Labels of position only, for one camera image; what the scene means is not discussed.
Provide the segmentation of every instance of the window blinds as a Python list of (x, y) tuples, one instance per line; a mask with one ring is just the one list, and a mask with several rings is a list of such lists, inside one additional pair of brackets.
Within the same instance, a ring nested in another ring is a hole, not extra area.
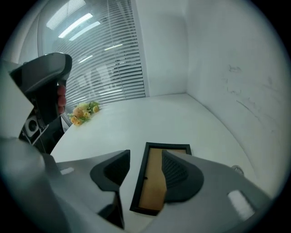
[(87, 0), (84, 5), (80, 2), (83, 1), (71, 0), (66, 4), (70, 14), (65, 19), (60, 17), (61, 22), (54, 30), (58, 36), (49, 51), (73, 58), (63, 114), (69, 125), (67, 113), (80, 102), (98, 101), (102, 108), (113, 101), (145, 97), (130, 1)]

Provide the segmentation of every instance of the white table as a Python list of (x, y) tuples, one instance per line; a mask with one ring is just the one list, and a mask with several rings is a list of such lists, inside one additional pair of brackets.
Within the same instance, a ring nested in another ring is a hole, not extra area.
[(190, 144), (193, 156), (239, 165), (258, 184), (246, 154), (227, 128), (187, 94), (119, 101), (90, 122), (71, 126), (52, 156), (56, 162), (130, 149), (130, 170), (120, 188), (125, 230), (137, 233), (154, 218), (129, 210), (146, 142)]

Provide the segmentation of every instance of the white wall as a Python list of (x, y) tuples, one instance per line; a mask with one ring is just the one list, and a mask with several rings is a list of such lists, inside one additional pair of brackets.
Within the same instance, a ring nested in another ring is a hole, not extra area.
[(247, 1), (189, 0), (187, 93), (246, 152), (259, 182), (278, 191), (290, 163), (290, 62), (266, 18)]
[(185, 93), (187, 30), (183, 17), (186, 0), (132, 0), (142, 34), (150, 96)]

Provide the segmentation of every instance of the window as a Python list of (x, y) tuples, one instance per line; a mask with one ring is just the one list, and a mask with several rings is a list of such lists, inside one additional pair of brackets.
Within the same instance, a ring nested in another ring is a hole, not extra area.
[(40, 13), (39, 55), (72, 56), (63, 114), (80, 102), (104, 104), (145, 97), (138, 41), (129, 0), (51, 0)]

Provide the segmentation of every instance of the white surface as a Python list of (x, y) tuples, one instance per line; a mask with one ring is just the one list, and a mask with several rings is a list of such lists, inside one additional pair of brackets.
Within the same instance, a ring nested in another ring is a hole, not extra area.
[(0, 137), (18, 138), (33, 105), (14, 83), (3, 62), (0, 62), (0, 99)]
[(190, 144), (193, 156), (228, 166), (239, 165), (245, 176), (257, 183), (235, 138), (187, 94), (111, 103), (90, 122), (80, 127), (72, 125), (51, 154), (56, 162), (63, 162), (129, 149), (130, 170), (120, 194), (125, 230), (136, 233), (153, 219), (129, 211), (146, 142)]
[(142, 34), (150, 96), (185, 93), (188, 68), (186, 0), (133, 0)]
[(269, 195), (290, 163), (290, 62), (267, 19), (244, 0), (190, 0), (187, 93), (238, 140)]

